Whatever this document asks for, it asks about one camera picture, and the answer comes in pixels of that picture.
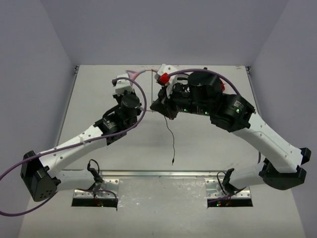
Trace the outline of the pink blue cat-ear headphones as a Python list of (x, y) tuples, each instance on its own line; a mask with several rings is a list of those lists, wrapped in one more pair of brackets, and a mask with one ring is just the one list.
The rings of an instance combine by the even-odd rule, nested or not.
[(157, 72), (158, 72), (158, 70), (156, 70), (156, 69), (143, 69), (143, 70), (141, 70), (141, 71), (126, 70), (125, 72), (127, 73), (128, 78), (130, 78), (132, 81), (135, 81), (136, 78), (137, 78), (139, 75), (141, 75), (141, 74), (143, 74), (143, 73), (145, 73), (145, 72), (148, 72), (148, 71), (154, 72), (154, 73), (157, 73)]

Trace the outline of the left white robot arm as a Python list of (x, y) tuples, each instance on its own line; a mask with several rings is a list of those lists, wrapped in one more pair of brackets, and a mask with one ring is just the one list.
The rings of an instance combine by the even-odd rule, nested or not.
[(23, 157), (27, 162), (21, 167), (21, 178), (35, 202), (50, 198), (62, 190), (80, 189), (98, 192), (106, 189), (100, 173), (87, 165), (83, 170), (67, 171), (65, 168), (90, 152), (109, 146), (127, 134), (141, 114), (140, 99), (135, 93), (125, 92), (114, 98), (117, 105), (87, 130), (48, 151), (34, 151)]

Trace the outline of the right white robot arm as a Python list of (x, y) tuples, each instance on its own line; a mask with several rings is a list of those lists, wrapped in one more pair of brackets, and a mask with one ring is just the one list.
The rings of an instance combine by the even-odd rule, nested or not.
[(238, 91), (226, 94), (227, 78), (206, 68), (172, 71), (170, 66), (159, 70), (155, 78), (161, 89), (151, 110), (169, 119), (178, 113), (207, 116), (213, 125), (264, 155), (264, 161), (255, 166), (225, 173), (221, 187), (227, 194), (260, 184), (288, 190), (305, 182), (303, 164), (310, 160), (311, 151), (283, 139)]

